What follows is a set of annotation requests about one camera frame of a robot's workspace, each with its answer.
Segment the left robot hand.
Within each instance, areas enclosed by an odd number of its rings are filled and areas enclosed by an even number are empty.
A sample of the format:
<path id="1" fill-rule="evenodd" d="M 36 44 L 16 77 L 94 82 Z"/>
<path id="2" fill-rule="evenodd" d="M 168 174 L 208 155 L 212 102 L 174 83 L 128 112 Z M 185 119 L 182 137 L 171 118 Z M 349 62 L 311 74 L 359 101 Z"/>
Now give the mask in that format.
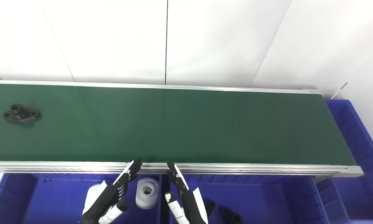
<path id="1" fill-rule="evenodd" d="M 102 181 L 88 189 L 80 224 L 111 224 L 128 208 L 124 200 L 131 181 L 138 177 L 142 158 L 132 160 L 112 184 Z"/>

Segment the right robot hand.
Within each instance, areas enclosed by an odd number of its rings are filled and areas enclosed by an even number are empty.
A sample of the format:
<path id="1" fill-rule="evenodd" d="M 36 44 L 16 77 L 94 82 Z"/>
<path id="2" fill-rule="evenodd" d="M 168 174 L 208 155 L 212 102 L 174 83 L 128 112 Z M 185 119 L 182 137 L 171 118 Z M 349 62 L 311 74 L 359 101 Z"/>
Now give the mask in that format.
<path id="1" fill-rule="evenodd" d="M 208 214 L 199 188 L 191 191 L 188 184 L 173 162 L 167 162 L 167 175 L 172 184 L 177 187 L 179 199 L 182 206 L 176 199 L 174 192 L 165 193 L 165 200 L 174 215 L 178 224 L 208 224 Z"/>

